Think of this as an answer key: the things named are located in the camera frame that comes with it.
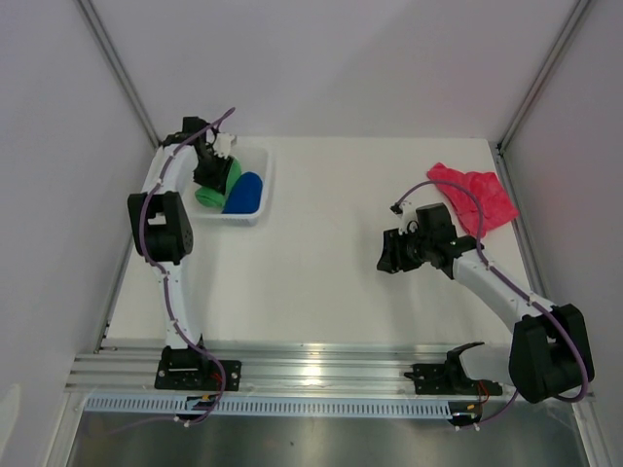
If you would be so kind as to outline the green towel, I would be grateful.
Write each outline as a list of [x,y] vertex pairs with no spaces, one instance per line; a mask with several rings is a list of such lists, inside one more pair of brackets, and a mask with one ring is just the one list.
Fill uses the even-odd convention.
[[241,165],[233,157],[201,162],[193,176],[199,186],[195,190],[196,201],[204,207],[223,208],[241,176]]

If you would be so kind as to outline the blue towel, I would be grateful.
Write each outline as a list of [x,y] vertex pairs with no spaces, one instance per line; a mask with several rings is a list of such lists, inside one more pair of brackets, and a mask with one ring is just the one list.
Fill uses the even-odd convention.
[[260,206],[263,180],[255,172],[244,172],[230,191],[223,213],[242,215],[253,214]]

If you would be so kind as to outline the pink towel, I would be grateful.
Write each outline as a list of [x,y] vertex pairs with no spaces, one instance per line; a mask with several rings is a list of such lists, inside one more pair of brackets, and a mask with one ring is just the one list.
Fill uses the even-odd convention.
[[450,202],[463,230],[472,236],[477,234],[479,209],[472,198],[455,185],[478,200],[483,214],[482,237],[519,216],[519,210],[493,172],[462,172],[439,162],[426,175],[429,180],[444,181],[437,186],[438,190]]

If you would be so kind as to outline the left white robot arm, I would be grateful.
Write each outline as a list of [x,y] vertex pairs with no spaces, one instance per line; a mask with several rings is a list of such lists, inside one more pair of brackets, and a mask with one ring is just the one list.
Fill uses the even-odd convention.
[[238,171],[231,155],[235,138],[221,131],[235,109],[207,122],[183,119],[182,129],[157,148],[138,193],[128,196],[128,215],[137,253],[151,267],[165,309],[165,345],[173,350],[202,349],[202,331],[186,290],[188,261],[194,234],[185,209],[187,184],[197,182],[225,198]]

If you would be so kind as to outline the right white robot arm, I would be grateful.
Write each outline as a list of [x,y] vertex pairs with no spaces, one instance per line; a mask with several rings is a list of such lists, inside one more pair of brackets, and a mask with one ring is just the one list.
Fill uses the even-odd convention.
[[514,387],[533,404],[586,395],[595,369],[575,305],[556,305],[520,287],[486,257],[479,237],[458,235],[445,204],[414,208],[403,201],[390,209],[399,225],[384,232],[377,269],[396,274],[430,265],[480,299],[510,332],[508,345],[475,341],[448,351],[444,379],[452,390],[493,382]]

